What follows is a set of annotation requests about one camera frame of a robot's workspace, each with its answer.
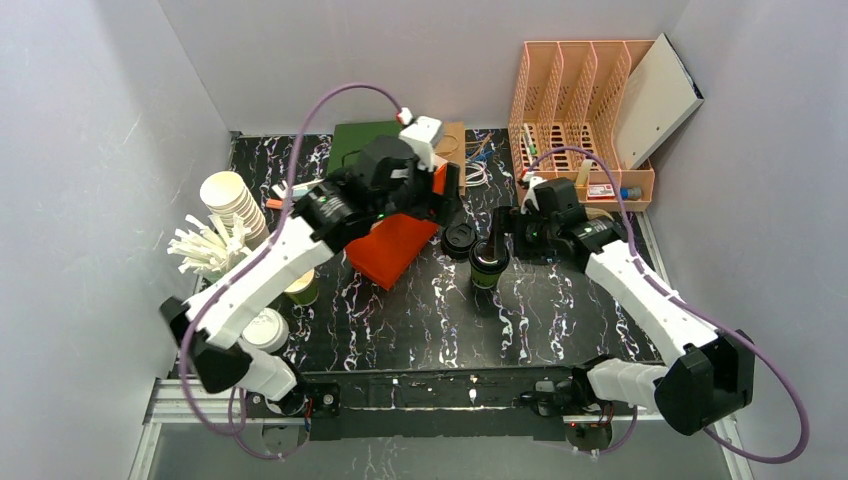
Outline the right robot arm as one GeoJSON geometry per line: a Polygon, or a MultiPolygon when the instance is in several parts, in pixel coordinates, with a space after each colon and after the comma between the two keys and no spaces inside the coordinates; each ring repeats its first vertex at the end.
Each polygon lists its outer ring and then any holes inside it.
{"type": "Polygon", "coordinates": [[[572,261],[636,321],[663,360],[648,365],[601,355],[522,401],[542,416],[627,403],[692,435],[752,402],[755,358],[742,331],[722,332],[676,305],[675,294],[628,240],[615,220],[589,216],[572,181],[532,177],[520,205],[493,210],[489,237],[469,258],[477,278],[501,274],[512,257],[572,261]]]}

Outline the orange paper bag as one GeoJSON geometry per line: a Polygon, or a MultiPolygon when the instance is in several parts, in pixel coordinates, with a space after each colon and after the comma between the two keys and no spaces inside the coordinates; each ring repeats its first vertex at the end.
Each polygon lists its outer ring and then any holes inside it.
{"type": "Polygon", "coordinates": [[[355,270],[385,290],[400,278],[441,227],[397,212],[397,191],[410,177],[411,162],[360,156],[339,170],[341,190],[354,213],[345,224],[345,253],[355,270]]]}

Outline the single green paper cup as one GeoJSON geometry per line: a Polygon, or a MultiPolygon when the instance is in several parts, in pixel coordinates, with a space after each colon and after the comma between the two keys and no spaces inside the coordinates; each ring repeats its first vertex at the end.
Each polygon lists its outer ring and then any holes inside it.
{"type": "Polygon", "coordinates": [[[497,286],[502,274],[502,270],[489,271],[472,267],[470,275],[471,283],[478,289],[491,290],[497,286]]]}

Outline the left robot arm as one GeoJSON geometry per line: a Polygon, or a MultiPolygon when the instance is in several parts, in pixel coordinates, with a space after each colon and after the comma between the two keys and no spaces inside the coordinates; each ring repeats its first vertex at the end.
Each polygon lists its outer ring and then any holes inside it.
{"type": "Polygon", "coordinates": [[[272,401],[300,384],[294,367],[249,345],[243,331],[286,288],[345,253],[374,283],[391,288],[461,205],[461,170],[437,161],[421,168],[404,140],[380,135],[357,160],[338,168],[296,200],[277,230],[230,272],[199,294],[160,306],[180,345],[180,368],[203,388],[258,393],[272,401]]]}

